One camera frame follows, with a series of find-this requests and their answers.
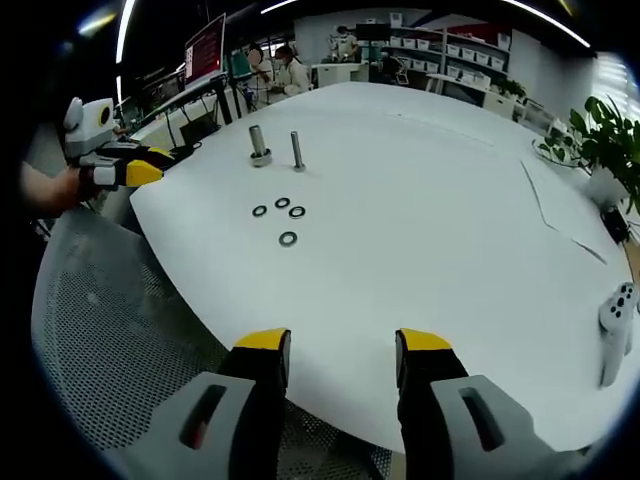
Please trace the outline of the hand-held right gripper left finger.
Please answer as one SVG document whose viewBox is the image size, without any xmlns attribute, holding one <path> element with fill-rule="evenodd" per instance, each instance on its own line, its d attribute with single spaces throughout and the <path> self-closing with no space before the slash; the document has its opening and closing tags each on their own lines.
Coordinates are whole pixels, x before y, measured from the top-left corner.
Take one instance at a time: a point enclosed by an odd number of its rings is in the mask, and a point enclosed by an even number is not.
<svg viewBox="0 0 640 480">
<path fill-rule="evenodd" d="M 285 423 L 291 332 L 241 338 L 220 369 L 193 378 L 112 452 L 119 479 L 274 479 Z"/>
</svg>

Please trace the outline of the person's left hand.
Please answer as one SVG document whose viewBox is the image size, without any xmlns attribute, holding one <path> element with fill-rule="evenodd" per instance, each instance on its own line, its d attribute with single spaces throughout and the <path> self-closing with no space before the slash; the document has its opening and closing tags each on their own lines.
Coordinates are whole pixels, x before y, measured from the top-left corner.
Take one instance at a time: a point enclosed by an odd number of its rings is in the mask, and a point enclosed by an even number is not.
<svg viewBox="0 0 640 480">
<path fill-rule="evenodd" d="M 97 197 L 101 189 L 94 183 L 93 170 L 68 167 L 54 178 L 56 207 L 65 211 Z"/>
</svg>

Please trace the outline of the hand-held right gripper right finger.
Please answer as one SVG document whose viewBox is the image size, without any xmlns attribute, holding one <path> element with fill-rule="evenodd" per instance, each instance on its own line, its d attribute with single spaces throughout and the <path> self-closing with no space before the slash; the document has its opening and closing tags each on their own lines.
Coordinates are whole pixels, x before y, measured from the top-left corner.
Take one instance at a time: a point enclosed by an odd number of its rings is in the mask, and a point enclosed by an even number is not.
<svg viewBox="0 0 640 480">
<path fill-rule="evenodd" d="M 556 451 L 532 415 L 440 336 L 395 333 L 397 416 L 409 479 L 576 479 L 581 451 Z"/>
</svg>

